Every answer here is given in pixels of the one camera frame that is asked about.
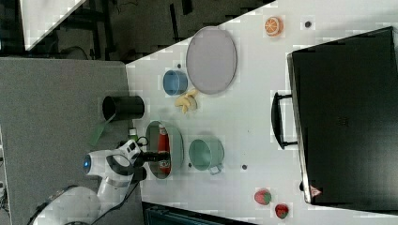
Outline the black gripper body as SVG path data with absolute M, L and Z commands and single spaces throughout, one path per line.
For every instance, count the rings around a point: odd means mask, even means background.
M 160 162 L 162 160 L 169 160 L 170 154 L 168 152 L 141 152 L 136 158 L 134 165 L 143 166 L 147 162 Z

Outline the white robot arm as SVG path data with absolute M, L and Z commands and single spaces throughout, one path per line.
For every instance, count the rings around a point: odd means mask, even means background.
M 70 185 L 55 192 L 37 207 L 28 225 L 93 225 L 124 204 L 130 186 L 145 179 L 147 162 L 170 157 L 167 151 L 145 152 L 136 141 L 90 152 L 84 156 L 83 170 L 97 180 L 97 185 Z

